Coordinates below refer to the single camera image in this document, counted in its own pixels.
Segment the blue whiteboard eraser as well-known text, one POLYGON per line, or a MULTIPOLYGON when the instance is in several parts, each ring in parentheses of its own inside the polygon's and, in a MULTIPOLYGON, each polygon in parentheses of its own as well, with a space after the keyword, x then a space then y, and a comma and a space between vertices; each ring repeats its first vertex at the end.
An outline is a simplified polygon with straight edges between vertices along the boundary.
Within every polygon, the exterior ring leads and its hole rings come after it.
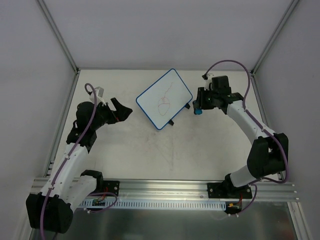
POLYGON ((194 113, 195 115, 201 115, 201 114, 203 113, 203 111, 202 111, 200 108, 195 108, 194 111, 193 111, 193 113, 194 113))

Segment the blue framed whiteboard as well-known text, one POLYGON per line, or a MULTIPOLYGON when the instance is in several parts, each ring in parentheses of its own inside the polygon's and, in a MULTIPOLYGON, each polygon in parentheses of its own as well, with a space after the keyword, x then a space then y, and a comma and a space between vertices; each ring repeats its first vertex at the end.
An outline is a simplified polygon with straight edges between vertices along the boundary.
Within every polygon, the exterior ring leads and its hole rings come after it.
POLYGON ((137 96, 135 102, 153 126, 162 130, 192 99, 191 91, 172 68, 137 96))

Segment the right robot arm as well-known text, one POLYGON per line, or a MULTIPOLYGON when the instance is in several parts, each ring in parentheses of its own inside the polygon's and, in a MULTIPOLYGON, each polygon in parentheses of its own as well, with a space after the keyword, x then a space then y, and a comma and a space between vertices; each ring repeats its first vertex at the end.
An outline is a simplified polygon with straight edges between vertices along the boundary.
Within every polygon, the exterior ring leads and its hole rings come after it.
POLYGON ((276 133, 257 120, 245 106, 245 98, 232 92, 226 75, 204 74, 205 85, 197 89, 193 101, 193 113, 219 109, 230 117, 244 132, 251 143, 246 164, 225 176, 221 183, 208 183, 210 199, 250 199, 249 186, 269 175, 288 168, 289 139, 284 133, 276 133))

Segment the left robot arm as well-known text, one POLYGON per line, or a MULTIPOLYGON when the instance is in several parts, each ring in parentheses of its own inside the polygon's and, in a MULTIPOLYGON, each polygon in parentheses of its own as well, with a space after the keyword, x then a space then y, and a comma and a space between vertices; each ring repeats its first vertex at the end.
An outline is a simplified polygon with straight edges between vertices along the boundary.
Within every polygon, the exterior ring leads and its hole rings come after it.
POLYGON ((78 104, 61 162, 39 193, 31 193, 26 199, 31 228, 66 233, 80 203, 90 194, 99 195, 104 191, 100 171, 85 170, 75 185, 72 182, 97 139, 97 130, 104 125, 123 122, 133 112, 115 97, 111 102, 115 110, 103 102, 78 104))

